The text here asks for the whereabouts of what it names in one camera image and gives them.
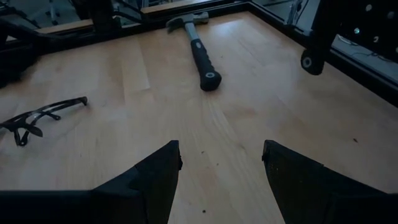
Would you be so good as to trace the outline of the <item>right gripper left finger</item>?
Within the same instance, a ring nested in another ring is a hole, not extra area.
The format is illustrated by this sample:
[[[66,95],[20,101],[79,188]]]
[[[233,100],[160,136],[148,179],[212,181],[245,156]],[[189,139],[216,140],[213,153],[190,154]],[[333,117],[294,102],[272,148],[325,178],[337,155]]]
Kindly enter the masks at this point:
[[[167,224],[182,169],[172,140],[89,190],[0,190],[0,224]]]

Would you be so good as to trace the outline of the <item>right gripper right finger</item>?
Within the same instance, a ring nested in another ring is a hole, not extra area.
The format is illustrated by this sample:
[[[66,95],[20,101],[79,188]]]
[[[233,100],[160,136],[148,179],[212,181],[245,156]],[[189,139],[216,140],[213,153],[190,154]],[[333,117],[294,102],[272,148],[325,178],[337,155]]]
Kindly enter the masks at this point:
[[[388,194],[266,140],[262,161],[285,224],[398,224]]]

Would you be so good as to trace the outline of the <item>clear safety glasses black frame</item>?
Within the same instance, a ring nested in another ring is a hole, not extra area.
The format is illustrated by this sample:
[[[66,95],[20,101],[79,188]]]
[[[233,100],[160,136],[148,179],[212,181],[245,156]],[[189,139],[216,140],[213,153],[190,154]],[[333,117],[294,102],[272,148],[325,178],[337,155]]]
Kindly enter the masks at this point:
[[[83,104],[86,106],[88,104],[88,98],[86,96],[82,96],[79,98],[63,100],[43,106],[36,110],[19,114],[0,123],[0,129],[6,129],[11,132],[14,135],[14,141],[16,145],[24,147],[28,143],[30,134],[40,138],[43,137],[42,130],[37,127],[38,120],[46,116],[55,121],[59,121],[62,117],[55,114],[55,112],[78,104]]]

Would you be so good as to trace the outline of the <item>claw hammer black grip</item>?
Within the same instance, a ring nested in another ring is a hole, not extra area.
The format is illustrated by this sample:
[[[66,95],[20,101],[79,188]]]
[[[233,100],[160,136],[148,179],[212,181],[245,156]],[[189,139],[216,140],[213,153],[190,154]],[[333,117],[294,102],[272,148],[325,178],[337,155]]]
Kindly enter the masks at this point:
[[[193,59],[200,76],[200,88],[203,91],[216,90],[222,81],[222,76],[212,65],[207,50],[195,28],[197,24],[207,24],[209,18],[209,14],[207,12],[202,12],[200,14],[185,14],[175,17],[165,24],[168,33],[179,28],[184,28],[187,33],[190,39]]]

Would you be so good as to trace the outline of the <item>black pegboard tool cart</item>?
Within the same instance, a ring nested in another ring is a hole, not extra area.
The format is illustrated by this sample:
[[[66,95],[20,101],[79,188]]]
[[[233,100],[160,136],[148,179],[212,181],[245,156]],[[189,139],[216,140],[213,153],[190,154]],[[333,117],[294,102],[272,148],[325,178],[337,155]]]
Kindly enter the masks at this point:
[[[320,0],[302,68],[321,74],[337,35],[398,63],[398,0]]]

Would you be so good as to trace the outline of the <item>black aluminium table frame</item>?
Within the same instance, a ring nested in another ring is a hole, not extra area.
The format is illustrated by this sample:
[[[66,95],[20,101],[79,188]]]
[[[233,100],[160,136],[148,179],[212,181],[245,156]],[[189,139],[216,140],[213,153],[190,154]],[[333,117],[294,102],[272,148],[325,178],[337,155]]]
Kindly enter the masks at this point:
[[[61,31],[50,34],[40,33],[41,41],[36,44],[39,57],[49,53],[59,52],[62,50],[74,49],[86,45],[105,42],[108,40],[127,37],[130,35],[140,34],[166,28],[165,24],[169,20],[185,15],[178,9],[167,9],[164,12],[155,13],[154,16],[148,20],[134,19],[136,26],[130,28],[122,28],[113,18],[119,13],[117,11],[111,12],[108,7],[109,0],[98,0],[97,5],[91,4],[89,7],[90,13],[93,16],[93,23],[87,28],[76,28],[71,31]],[[262,21],[270,24],[290,39],[307,49],[310,46],[309,31],[301,28],[287,27],[280,18],[273,15],[266,8],[254,3],[252,1],[243,1],[238,3],[204,3],[196,6],[191,6],[187,14],[200,14],[207,12],[209,17],[218,17],[232,14],[234,12],[250,12]],[[14,50],[26,48],[30,44],[28,41],[16,39],[9,36],[6,40],[4,49]],[[368,90],[377,94],[390,104],[398,108],[398,83],[389,81],[382,77],[382,75],[344,55],[342,51],[334,48],[327,54],[325,63],[329,63],[338,70],[345,73],[347,76],[366,87]]]

